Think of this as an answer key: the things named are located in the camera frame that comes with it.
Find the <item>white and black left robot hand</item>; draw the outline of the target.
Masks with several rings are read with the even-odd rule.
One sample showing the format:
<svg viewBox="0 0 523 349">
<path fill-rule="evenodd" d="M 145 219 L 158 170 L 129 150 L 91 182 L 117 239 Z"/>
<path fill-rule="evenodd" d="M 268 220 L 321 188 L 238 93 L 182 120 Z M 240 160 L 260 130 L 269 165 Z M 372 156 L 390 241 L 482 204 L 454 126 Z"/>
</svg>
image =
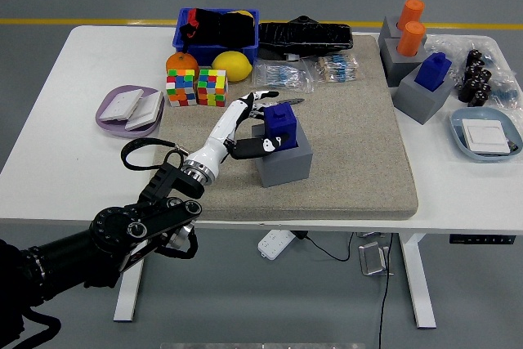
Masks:
<svg viewBox="0 0 523 349">
<path fill-rule="evenodd" d="M 254 159 L 278 150 L 289 139 L 289 134 L 235 139 L 235 132 L 245 119 L 264 118 L 267 104 L 258 104 L 256 101 L 278 95 L 276 91 L 256 91 L 233 101 L 218 120 L 203 147 L 189 154 L 181 170 L 192 177 L 199 177 L 203 184 L 210 184 L 216 180 L 219 165 L 226 156 L 234 159 Z"/>
</svg>

